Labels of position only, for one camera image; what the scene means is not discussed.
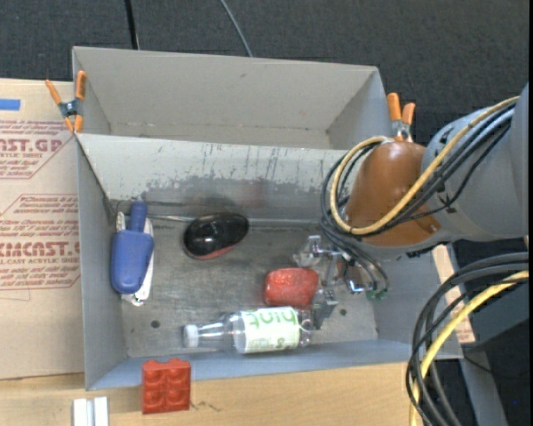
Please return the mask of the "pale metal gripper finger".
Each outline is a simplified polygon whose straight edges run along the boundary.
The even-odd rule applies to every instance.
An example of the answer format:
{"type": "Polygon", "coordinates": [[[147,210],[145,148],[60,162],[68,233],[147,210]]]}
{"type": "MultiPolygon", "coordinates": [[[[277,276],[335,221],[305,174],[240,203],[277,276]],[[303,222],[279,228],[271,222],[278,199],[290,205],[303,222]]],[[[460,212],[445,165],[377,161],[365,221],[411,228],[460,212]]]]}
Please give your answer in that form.
{"type": "Polygon", "coordinates": [[[311,316],[315,329],[321,329],[323,322],[330,317],[338,305],[333,288],[319,288],[311,304],[311,316]]]}
{"type": "Polygon", "coordinates": [[[292,255],[291,260],[301,268],[314,268],[315,266],[329,265],[333,253],[328,245],[324,244],[321,235],[310,235],[300,248],[292,255]]]}

